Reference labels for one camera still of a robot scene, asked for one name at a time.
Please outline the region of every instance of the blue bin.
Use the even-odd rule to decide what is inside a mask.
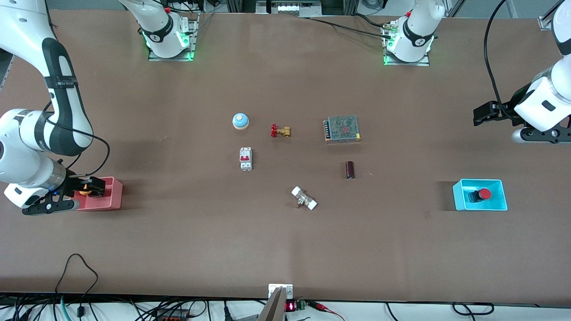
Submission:
[[[487,188],[492,192],[492,198],[480,202],[472,202],[471,194]],[[499,179],[462,178],[452,187],[454,203],[457,211],[507,211],[504,185]]]

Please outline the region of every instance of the pink plastic container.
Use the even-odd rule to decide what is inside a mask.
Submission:
[[[123,184],[114,177],[100,177],[105,181],[105,193],[102,197],[89,197],[75,192],[73,198],[79,201],[77,211],[107,211],[121,208]]]

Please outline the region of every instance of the brown tabletop surface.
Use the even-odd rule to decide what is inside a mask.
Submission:
[[[571,303],[569,147],[517,145],[509,121],[472,125],[494,98],[486,20],[443,20],[431,66],[403,67],[383,66],[379,38],[289,15],[217,14],[189,63],[147,62],[129,12],[51,15],[123,208],[26,217],[1,197],[0,291],[52,291],[78,252],[101,293],[262,298],[281,282],[315,299]],[[559,58],[551,32],[521,19],[494,22],[489,54],[504,100]],[[16,59],[1,111],[48,98]],[[326,145],[322,121],[348,114],[362,141]],[[272,123],[292,137],[271,138]],[[94,141],[76,172],[104,151]],[[461,178],[501,179],[509,210],[454,211]],[[315,210],[296,209],[297,185]],[[93,281],[79,260],[68,272],[61,291]]]

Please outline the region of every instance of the blue and white round object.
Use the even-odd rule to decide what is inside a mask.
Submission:
[[[232,118],[232,125],[234,125],[234,128],[238,130],[245,129],[246,127],[248,127],[249,124],[250,120],[248,119],[248,116],[246,116],[246,114],[237,113]]]

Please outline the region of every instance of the white bracket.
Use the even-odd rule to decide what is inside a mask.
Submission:
[[[268,285],[268,298],[272,296],[274,290],[277,287],[284,287],[287,290],[287,299],[293,299],[293,284],[280,284],[280,283],[270,283]]]

